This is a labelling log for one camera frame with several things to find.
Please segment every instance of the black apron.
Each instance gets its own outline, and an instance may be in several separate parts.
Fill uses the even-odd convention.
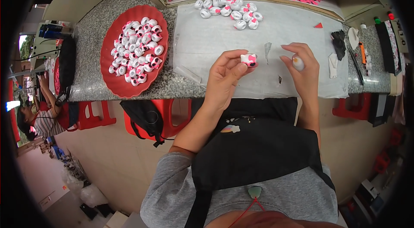
[[[316,133],[293,126],[296,107],[296,98],[232,100],[191,163],[196,197],[186,228],[204,227],[213,191],[279,178],[308,166],[335,190],[322,171]]]

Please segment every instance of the black hair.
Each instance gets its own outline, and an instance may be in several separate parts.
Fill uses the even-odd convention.
[[[30,131],[30,124],[26,122],[26,116],[22,112],[23,106],[17,108],[17,126],[22,131],[29,141],[33,141],[36,137],[35,132]]]

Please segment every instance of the gray shirt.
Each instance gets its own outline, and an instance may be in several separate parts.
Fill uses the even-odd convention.
[[[149,228],[184,227],[195,200],[191,159],[179,152],[167,153],[141,205],[141,218]],[[322,164],[330,177],[329,168]],[[335,191],[310,168],[272,180],[213,192],[204,226],[233,210],[246,210],[253,202],[248,189],[262,188],[257,199],[265,210],[279,211],[292,219],[336,223],[338,206]],[[250,208],[262,211],[258,204]]]

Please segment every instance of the fingernail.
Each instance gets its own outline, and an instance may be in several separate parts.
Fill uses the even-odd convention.
[[[246,65],[246,64],[243,64],[243,63],[240,63],[240,65],[237,67],[237,69],[238,69],[240,72],[246,72],[246,70],[247,70],[247,65]]]

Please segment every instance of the face mask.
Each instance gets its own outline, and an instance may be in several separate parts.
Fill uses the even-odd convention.
[[[31,108],[31,112],[35,115],[37,113],[37,108],[36,105],[33,105],[33,107]]]

